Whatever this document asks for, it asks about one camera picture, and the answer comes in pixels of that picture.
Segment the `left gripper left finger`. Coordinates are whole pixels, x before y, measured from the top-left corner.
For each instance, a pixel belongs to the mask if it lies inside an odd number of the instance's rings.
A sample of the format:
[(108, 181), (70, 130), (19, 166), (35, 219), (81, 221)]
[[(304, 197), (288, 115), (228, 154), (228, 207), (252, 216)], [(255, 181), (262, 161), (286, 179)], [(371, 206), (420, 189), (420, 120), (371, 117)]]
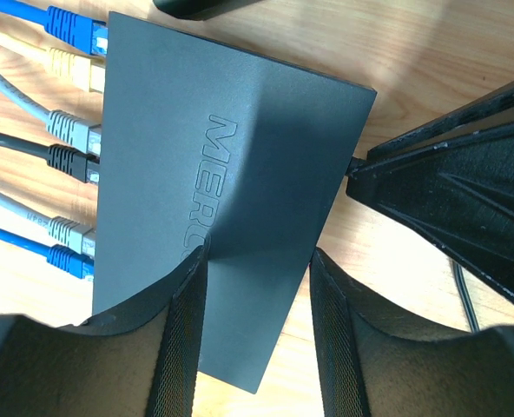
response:
[(78, 326), (0, 314), (0, 416), (189, 416), (207, 284), (200, 246)]

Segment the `black power adapter brick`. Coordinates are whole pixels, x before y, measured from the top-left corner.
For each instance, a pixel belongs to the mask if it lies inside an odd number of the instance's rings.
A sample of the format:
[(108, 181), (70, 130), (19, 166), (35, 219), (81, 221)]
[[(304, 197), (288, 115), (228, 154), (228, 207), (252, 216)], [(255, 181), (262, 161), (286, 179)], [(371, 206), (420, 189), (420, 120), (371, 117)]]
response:
[(154, 0), (155, 7), (174, 18), (205, 21), (246, 7), (259, 0)]

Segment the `black network switch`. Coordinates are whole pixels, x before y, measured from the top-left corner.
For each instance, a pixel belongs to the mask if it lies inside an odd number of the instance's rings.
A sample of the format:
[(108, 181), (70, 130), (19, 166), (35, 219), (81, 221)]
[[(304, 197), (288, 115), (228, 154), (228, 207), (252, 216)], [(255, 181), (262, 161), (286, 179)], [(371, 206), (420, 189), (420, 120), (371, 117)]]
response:
[(376, 94), (109, 14), (93, 309), (208, 245), (199, 369), (255, 393)]

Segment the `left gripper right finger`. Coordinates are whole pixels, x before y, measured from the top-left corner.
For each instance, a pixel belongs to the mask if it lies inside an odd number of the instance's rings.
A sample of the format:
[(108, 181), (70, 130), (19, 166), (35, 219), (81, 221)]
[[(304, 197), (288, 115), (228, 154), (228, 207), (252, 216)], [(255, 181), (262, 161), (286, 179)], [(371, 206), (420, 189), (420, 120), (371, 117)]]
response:
[(414, 314), (323, 250), (310, 262), (327, 416), (514, 416), (514, 325), (468, 333)]

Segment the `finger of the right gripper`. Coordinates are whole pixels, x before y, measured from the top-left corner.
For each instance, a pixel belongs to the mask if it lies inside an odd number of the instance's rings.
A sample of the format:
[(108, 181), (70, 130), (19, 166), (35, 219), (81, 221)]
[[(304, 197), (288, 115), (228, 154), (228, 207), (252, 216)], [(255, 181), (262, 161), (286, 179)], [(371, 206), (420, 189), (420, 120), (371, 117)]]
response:
[(372, 161), (388, 156), (396, 151), (410, 148), (417, 143), (512, 108), (514, 108), (514, 81), (416, 129), (381, 143), (367, 152), (366, 160)]
[(514, 304), (514, 125), (363, 162), (350, 171), (346, 193)]

